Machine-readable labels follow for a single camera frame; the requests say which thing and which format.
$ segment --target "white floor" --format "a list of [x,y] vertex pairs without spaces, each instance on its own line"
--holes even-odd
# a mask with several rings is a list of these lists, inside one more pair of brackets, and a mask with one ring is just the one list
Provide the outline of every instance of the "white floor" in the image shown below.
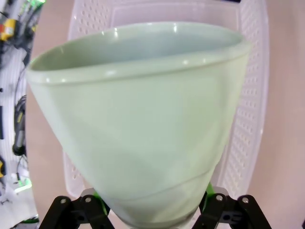
[[[28,188],[24,191],[16,193],[15,189],[19,186],[14,184],[17,181],[17,163],[20,159],[12,152],[14,141],[14,94],[17,80],[21,70],[24,68],[22,60],[25,56],[23,50],[12,50],[11,59],[8,64],[0,70],[0,87],[3,92],[0,94],[0,105],[3,106],[3,132],[4,140],[0,140],[0,154],[7,164],[7,187],[5,193],[0,196],[0,228],[10,229],[23,220],[34,217],[37,214],[32,189]],[[16,94],[16,101],[25,94],[26,82],[23,76],[20,80]],[[23,177],[28,177],[27,163],[22,160],[19,172]],[[37,225],[19,225],[17,229],[34,229]]]

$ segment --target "white plastic tray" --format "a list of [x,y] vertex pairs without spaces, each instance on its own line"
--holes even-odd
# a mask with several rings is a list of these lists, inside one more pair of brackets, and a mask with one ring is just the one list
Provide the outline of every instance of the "white plastic tray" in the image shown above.
[[[253,43],[230,141],[212,179],[233,198],[245,194],[261,142],[267,101],[269,35],[265,1],[75,0],[69,40],[109,27],[153,21],[220,25],[240,31]],[[78,197],[84,189],[83,179],[65,153],[63,158],[67,190]]]

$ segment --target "bowl lip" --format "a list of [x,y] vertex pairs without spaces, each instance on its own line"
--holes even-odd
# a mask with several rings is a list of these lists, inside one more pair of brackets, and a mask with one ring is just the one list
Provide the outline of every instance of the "bowl lip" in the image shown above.
[[[111,33],[118,30],[136,29],[147,26],[155,26],[162,31],[162,28],[166,26],[198,26],[202,28],[213,27],[218,30],[222,30],[225,33],[230,33],[240,39],[240,42],[224,48],[212,50],[212,51],[198,51],[190,53],[182,53],[177,55],[164,56],[159,58],[150,58],[144,60],[132,60],[123,62],[114,62],[107,64],[96,64],[82,67],[74,67],[67,69],[55,69],[55,70],[35,70],[35,64],[40,59],[44,58],[50,52],[56,49],[60,49],[66,45],[70,45],[74,42],[80,42],[90,37],[101,36],[105,33]],[[149,22],[149,23],[136,23],[119,27],[110,28],[99,33],[83,36],[75,40],[70,40],[64,44],[55,46],[46,52],[36,57],[27,67],[27,80],[30,83],[40,84],[59,84],[59,83],[83,83],[90,81],[109,81],[121,78],[134,78],[143,77],[149,75],[156,75],[161,73],[169,73],[181,70],[187,70],[191,68],[202,67],[218,62],[225,62],[233,60],[241,56],[247,55],[251,50],[251,43],[245,39],[245,37],[239,32],[232,31],[225,27],[211,25],[199,22]]]

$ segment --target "silver bolt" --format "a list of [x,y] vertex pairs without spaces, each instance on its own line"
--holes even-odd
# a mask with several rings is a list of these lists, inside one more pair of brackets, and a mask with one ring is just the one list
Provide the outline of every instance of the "silver bolt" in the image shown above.
[[243,198],[243,202],[244,202],[245,204],[247,204],[247,203],[249,203],[249,199],[248,199],[247,197],[244,197],[244,198]]
[[217,199],[218,201],[222,201],[222,200],[223,200],[223,197],[220,196],[220,195],[218,195],[218,196],[216,196],[216,199]]

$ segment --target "beige tabletop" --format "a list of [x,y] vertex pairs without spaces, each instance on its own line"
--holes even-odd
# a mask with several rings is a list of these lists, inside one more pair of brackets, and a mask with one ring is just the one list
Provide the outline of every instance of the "beige tabletop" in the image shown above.
[[[73,0],[43,8],[32,56],[67,41]],[[305,219],[305,1],[267,0],[270,82],[264,134],[249,193],[273,228],[299,229]],[[61,146],[28,88],[27,152],[42,219],[56,196],[68,195]]]

